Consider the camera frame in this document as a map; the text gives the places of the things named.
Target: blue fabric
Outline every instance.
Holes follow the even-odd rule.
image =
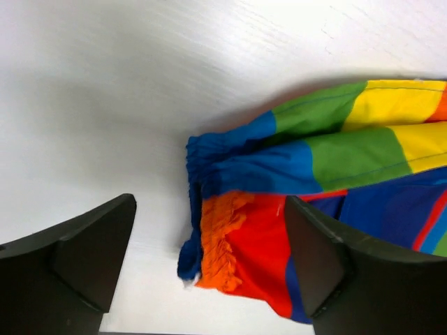
[[[436,249],[440,241],[439,237],[442,238],[446,232],[447,232],[447,207],[441,213],[441,216],[439,217],[437,224],[428,234],[427,239],[422,245],[420,251],[423,253],[433,254],[434,250]]]
[[[184,281],[193,280],[200,272],[203,257],[200,242],[200,215],[203,182],[203,168],[240,154],[250,153],[254,147],[276,131],[276,121],[271,111],[247,125],[226,133],[207,133],[198,137],[190,137],[186,146],[186,170],[188,171],[189,202],[191,204],[191,238],[180,250],[177,264],[177,275]]]
[[[331,218],[336,218],[338,220],[342,211],[344,198],[345,197],[343,195],[326,199],[317,199],[309,201],[309,204],[316,207]]]
[[[312,323],[312,321],[306,316],[304,306],[302,305],[300,284],[298,283],[298,277],[292,257],[288,259],[286,265],[286,285],[292,302],[291,319],[296,322],[307,324]]]
[[[228,191],[312,194],[323,191],[312,172],[312,151],[304,141],[268,147],[207,166],[202,196]]]
[[[390,243],[411,248],[433,204],[446,190],[437,184],[447,167],[349,190],[340,221]]]

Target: white table surface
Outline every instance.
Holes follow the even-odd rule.
[[[447,74],[438,0],[3,0],[0,23],[0,242],[133,193],[109,332],[313,334],[183,289],[186,139],[310,87]]]

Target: colorful cloth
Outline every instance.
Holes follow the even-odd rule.
[[[177,273],[309,322],[284,223],[298,195],[375,237],[447,256],[446,82],[372,80],[187,145],[193,232]]]

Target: green fabric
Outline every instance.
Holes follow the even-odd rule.
[[[321,89],[274,108],[276,134],[266,145],[340,131],[366,86],[367,82],[357,82]]]
[[[447,233],[444,234],[444,237],[439,241],[433,255],[447,257]]]
[[[324,191],[411,174],[402,147],[389,128],[322,135],[305,142],[312,150],[314,177]]]

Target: yellow fabric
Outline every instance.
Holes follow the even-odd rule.
[[[445,88],[446,82],[430,80],[370,80],[342,130],[423,123],[436,111]]]
[[[390,126],[413,173],[447,166],[447,121]]]

